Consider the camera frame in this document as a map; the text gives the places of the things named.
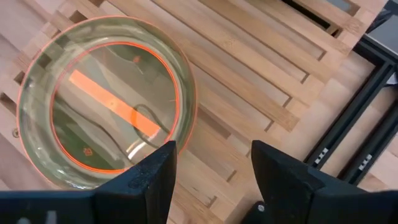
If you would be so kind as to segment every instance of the orange rectangular object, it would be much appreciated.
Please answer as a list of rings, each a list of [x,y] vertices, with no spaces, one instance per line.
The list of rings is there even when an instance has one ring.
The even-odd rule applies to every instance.
[[[121,101],[119,98],[108,92],[87,76],[75,70],[69,77],[69,81],[89,94],[96,101],[113,111],[128,123],[136,127],[147,136],[153,136],[160,129],[158,125],[140,114],[131,106]]]

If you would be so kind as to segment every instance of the black metal frame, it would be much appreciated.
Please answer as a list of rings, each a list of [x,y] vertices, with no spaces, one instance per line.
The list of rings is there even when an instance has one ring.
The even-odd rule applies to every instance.
[[[286,4],[295,8],[309,19],[319,23],[324,28],[329,26],[327,21],[322,20],[310,11],[299,6],[292,0],[283,0]],[[308,165],[321,169],[326,160],[336,150],[350,129],[371,104],[376,95],[385,87],[388,79],[397,71],[398,55],[365,34],[353,49],[357,54],[373,63],[376,67],[368,76],[361,88],[341,111],[333,124],[317,142],[304,162]],[[396,123],[398,106],[397,103],[390,107],[389,111],[380,120],[379,124],[371,131],[356,154],[341,171],[338,178],[357,185],[366,175],[377,158],[385,150],[390,140],[397,132]]]

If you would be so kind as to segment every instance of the wooden board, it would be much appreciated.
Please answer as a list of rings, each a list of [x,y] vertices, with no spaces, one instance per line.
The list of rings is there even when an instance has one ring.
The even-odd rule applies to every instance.
[[[12,40],[17,33],[0,27],[5,41],[18,43],[10,48],[17,58],[0,76],[0,93],[9,98],[0,104],[0,119],[6,118],[0,133],[24,155],[10,131],[15,128],[17,89],[30,61],[54,35],[103,15],[134,16],[156,25],[189,58],[199,99],[193,137],[178,163],[170,223],[239,221],[250,203],[261,198],[249,158],[251,140],[260,139],[299,159],[308,153],[323,128],[314,125],[316,118],[324,119],[326,127],[332,119],[328,116],[333,116],[322,114],[320,102],[328,105],[323,111],[332,108],[337,113],[349,98],[339,90],[358,87],[345,80],[351,76],[339,75],[338,69],[347,60],[355,62],[351,49],[377,15],[365,4],[357,5],[349,17],[344,12],[335,16],[318,12],[342,29],[332,37],[276,0],[46,2],[23,0],[23,8],[41,22],[34,35],[24,31],[30,42]],[[384,3],[379,0],[377,6]],[[319,5],[310,6],[319,10]],[[331,100],[337,94],[342,98]]]

